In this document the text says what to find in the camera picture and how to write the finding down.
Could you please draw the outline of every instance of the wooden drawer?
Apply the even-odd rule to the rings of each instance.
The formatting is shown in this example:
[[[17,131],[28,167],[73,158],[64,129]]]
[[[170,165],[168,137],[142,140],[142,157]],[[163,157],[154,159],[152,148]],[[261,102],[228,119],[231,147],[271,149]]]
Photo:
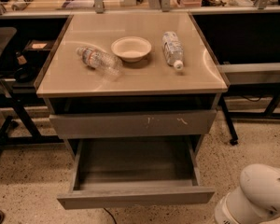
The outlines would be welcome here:
[[[62,139],[206,134],[216,110],[50,115]]]
[[[65,209],[207,203],[187,137],[80,140]]]

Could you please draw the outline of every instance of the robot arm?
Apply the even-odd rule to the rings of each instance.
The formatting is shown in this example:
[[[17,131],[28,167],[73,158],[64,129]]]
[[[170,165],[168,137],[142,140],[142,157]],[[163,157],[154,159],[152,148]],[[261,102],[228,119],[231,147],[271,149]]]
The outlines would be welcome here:
[[[216,206],[218,224],[257,224],[280,217],[280,169],[249,165],[241,172],[240,187]]]

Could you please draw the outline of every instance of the white bowl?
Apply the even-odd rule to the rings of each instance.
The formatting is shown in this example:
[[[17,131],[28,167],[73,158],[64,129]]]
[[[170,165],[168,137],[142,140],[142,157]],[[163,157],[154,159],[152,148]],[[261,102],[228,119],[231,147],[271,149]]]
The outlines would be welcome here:
[[[144,38],[126,36],[111,45],[112,52],[127,63],[140,61],[151,51],[151,44]]]

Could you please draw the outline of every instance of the clear plastic bottle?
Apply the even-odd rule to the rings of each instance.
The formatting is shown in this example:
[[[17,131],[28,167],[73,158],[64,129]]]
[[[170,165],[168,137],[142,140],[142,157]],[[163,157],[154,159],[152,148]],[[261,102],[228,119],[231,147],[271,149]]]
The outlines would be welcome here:
[[[166,62],[175,70],[181,71],[184,68],[184,51],[175,32],[166,32],[162,37],[162,47]]]
[[[122,61],[119,57],[92,47],[79,47],[77,55],[84,64],[96,69],[107,80],[115,80],[122,75]]]

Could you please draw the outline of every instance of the speckled floor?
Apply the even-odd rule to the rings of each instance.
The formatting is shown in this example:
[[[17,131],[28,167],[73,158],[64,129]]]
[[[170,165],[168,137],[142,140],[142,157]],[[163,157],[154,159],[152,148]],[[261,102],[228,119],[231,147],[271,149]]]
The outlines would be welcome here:
[[[47,119],[35,119],[43,134],[53,133]],[[197,162],[202,183],[215,187],[207,204],[110,208],[118,224],[211,223],[217,202],[232,191],[241,170],[250,163],[280,167],[280,120],[238,120],[235,128],[239,145],[231,139],[223,114],[201,146]],[[112,224],[104,209],[65,211],[56,200],[69,189],[73,160],[64,145],[31,145],[0,148],[0,209],[6,214],[4,224]],[[270,223],[280,224],[280,218]]]

